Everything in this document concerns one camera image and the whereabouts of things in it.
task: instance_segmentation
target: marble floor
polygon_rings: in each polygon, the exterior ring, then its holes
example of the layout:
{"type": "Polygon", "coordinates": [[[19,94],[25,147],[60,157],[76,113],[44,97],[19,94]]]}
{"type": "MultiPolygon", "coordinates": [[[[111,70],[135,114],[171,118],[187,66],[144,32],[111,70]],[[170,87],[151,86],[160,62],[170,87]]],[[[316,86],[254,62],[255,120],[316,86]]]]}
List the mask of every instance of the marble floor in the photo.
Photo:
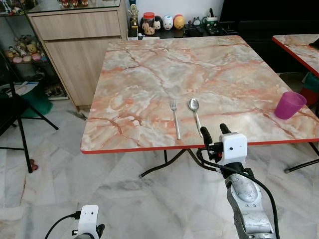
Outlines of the marble floor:
{"type": "MultiPolygon", "coordinates": [[[[220,174],[184,154],[139,179],[163,163],[163,152],[84,155],[79,147],[85,121],[70,114],[73,110],[69,101],[54,103],[47,117],[59,131],[41,120],[23,120],[30,155],[39,165],[32,174],[23,152],[0,150],[1,239],[43,239],[56,220],[86,204],[99,205],[104,239],[238,238],[220,174]]],[[[0,145],[20,146],[19,130],[7,130],[0,145]]],[[[274,195],[281,239],[319,238],[319,164],[283,172],[315,158],[306,143],[249,147],[247,166],[274,195]]],[[[49,238],[71,239],[73,229],[77,221],[66,219],[49,238]]]]}

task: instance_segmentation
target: plastic cup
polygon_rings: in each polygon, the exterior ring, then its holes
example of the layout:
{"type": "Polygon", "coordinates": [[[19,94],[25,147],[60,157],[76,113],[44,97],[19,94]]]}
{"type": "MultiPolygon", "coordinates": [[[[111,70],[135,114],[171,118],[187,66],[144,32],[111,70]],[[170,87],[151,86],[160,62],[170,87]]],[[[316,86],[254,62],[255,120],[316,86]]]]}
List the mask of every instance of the plastic cup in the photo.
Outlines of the plastic cup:
{"type": "Polygon", "coordinates": [[[283,120],[289,119],[300,110],[307,100],[296,92],[284,92],[275,109],[275,115],[283,120]]]}

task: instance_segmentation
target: red lid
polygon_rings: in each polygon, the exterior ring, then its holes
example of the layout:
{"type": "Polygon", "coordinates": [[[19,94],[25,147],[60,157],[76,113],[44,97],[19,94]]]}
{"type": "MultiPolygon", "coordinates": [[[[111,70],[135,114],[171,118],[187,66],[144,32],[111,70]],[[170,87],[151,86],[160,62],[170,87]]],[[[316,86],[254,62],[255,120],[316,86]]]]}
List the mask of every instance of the red lid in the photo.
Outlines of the red lid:
{"type": "Polygon", "coordinates": [[[155,17],[155,14],[154,12],[145,12],[143,17],[146,19],[152,19],[155,17]]]}

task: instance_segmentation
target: spoon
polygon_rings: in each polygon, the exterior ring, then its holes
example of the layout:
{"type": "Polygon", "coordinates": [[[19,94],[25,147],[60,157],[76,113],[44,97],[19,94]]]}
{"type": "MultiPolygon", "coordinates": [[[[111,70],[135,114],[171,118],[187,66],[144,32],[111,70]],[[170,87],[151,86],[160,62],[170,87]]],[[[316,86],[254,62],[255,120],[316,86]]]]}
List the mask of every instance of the spoon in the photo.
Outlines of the spoon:
{"type": "Polygon", "coordinates": [[[195,98],[190,99],[190,101],[188,102],[188,107],[189,107],[192,111],[194,111],[194,113],[195,113],[196,123],[197,123],[197,129],[198,129],[199,135],[203,138],[203,135],[202,135],[201,132],[200,132],[201,126],[200,126],[200,121],[199,121],[199,118],[198,118],[198,115],[197,115],[197,110],[198,110],[198,108],[199,108],[199,103],[198,103],[197,99],[195,99],[195,98]]]}

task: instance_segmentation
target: cable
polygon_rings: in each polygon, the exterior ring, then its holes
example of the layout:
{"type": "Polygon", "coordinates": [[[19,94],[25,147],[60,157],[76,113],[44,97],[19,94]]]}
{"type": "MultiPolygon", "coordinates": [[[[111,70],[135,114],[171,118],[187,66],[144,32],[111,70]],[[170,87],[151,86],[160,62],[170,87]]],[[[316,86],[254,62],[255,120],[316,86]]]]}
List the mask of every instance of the cable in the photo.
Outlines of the cable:
{"type": "MultiPolygon", "coordinates": [[[[210,170],[210,171],[216,171],[216,169],[214,168],[211,168],[211,167],[207,167],[205,165],[203,165],[202,163],[200,163],[196,156],[194,155],[193,151],[191,149],[188,149],[188,152],[190,153],[190,155],[192,156],[193,160],[202,168],[204,169],[207,169],[207,170],[210,170]]],[[[246,173],[243,173],[243,172],[240,172],[240,171],[237,171],[236,169],[233,169],[233,168],[230,168],[230,167],[227,167],[227,166],[223,166],[223,165],[219,165],[219,164],[216,164],[216,163],[212,163],[212,162],[209,162],[209,161],[206,161],[205,159],[203,159],[202,155],[200,155],[199,153],[196,154],[197,157],[200,156],[200,160],[210,166],[213,166],[213,167],[216,167],[216,168],[220,168],[220,169],[224,169],[224,170],[228,170],[228,171],[231,171],[233,173],[237,173],[239,175],[242,175],[248,179],[250,179],[251,181],[253,181],[254,183],[258,184],[260,187],[262,187],[265,192],[268,194],[268,197],[270,199],[270,202],[271,202],[271,206],[273,208],[273,215],[274,215],[274,224],[275,224],[275,234],[276,234],[276,238],[277,239],[280,239],[279,237],[279,226],[278,226],[278,215],[277,215],[277,208],[276,208],[276,203],[275,203],[275,199],[273,197],[273,195],[271,194],[271,192],[269,191],[269,189],[263,184],[261,183],[260,181],[258,181],[257,179],[249,176],[248,174],[246,173]]]]}
{"type": "Polygon", "coordinates": [[[56,221],[55,224],[53,224],[53,226],[50,228],[50,230],[48,231],[48,233],[46,234],[46,236],[45,236],[44,239],[48,239],[48,237],[49,237],[51,231],[54,229],[54,227],[55,227],[56,225],[59,224],[59,222],[61,222],[61,221],[64,220],[64,219],[67,219],[67,218],[74,218],[74,219],[78,220],[78,219],[80,218],[80,215],[81,215],[81,211],[77,211],[77,212],[75,212],[75,213],[73,213],[73,214],[70,214],[70,215],[67,215],[67,216],[64,216],[64,217],[60,218],[58,221],[56,221]]]}

